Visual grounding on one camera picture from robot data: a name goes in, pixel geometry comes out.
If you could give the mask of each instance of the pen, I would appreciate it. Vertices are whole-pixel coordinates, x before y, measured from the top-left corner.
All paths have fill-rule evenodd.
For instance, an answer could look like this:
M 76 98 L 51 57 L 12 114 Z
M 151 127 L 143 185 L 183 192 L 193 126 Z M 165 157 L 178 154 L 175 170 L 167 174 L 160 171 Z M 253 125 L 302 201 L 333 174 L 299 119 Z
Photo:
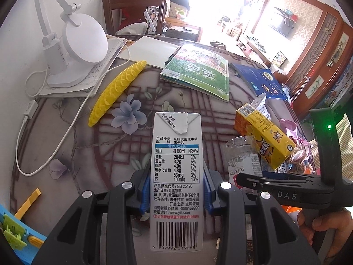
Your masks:
M 177 54 L 177 52 L 181 49 L 181 47 L 178 47 L 175 52 L 167 59 L 167 61 L 164 63 L 165 65 L 167 65 L 171 60 L 172 58 L 174 58 L 174 56 Z

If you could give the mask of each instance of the white milk carton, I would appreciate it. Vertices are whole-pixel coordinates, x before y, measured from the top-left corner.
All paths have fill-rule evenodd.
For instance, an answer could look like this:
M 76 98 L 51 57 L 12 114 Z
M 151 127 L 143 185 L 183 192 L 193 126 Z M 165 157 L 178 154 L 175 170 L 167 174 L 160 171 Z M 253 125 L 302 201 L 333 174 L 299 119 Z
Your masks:
M 155 114 L 151 157 L 150 248 L 202 249 L 203 151 L 201 116 Z

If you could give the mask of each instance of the blue flower pattern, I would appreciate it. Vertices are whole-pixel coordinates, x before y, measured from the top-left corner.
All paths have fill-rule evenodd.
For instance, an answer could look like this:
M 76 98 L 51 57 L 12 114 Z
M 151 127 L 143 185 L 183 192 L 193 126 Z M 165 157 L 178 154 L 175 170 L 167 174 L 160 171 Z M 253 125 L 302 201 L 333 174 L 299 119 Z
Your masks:
M 120 127 L 124 133 L 133 134 L 137 131 L 138 125 L 143 125 L 147 122 L 146 115 L 139 111 L 141 102 L 139 100 L 132 101 L 134 94 L 128 95 L 125 101 L 120 102 L 119 108 L 112 110 L 112 115 L 115 117 L 112 120 L 111 126 Z

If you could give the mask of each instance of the blue booklet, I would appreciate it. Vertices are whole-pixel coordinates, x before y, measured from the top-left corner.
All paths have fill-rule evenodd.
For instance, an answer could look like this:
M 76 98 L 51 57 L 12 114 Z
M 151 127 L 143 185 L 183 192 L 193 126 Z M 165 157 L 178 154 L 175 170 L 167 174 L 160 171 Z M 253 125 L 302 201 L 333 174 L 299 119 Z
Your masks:
M 279 100 L 288 99 L 269 69 L 259 70 L 236 63 L 231 63 L 231 67 L 241 76 L 243 81 L 248 84 L 248 87 L 256 96 L 266 93 L 268 98 L 277 98 Z

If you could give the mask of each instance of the metal bolt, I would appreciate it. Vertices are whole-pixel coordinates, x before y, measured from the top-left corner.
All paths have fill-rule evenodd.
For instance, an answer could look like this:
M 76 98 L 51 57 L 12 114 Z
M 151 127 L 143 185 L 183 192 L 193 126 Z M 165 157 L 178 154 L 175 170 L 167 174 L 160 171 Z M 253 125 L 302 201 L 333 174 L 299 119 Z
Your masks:
M 221 183 L 221 187 L 223 188 L 223 189 L 229 189 L 229 188 L 231 188 L 232 187 L 232 185 L 229 183 L 229 182 L 222 182 Z
M 90 198 L 92 196 L 92 192 L 89 190 L 86 190 L 85 192 L 82 193 L 83 198 Z
M 132 187 L 132 183 L 130 181 L 125 181 L 121 186 L 124 189 L 129 189 Z
M 269 199 L 271 197 L 271 195 L 267 191 L 262 191 L 260 193 L 260 196 L 264 199 Z

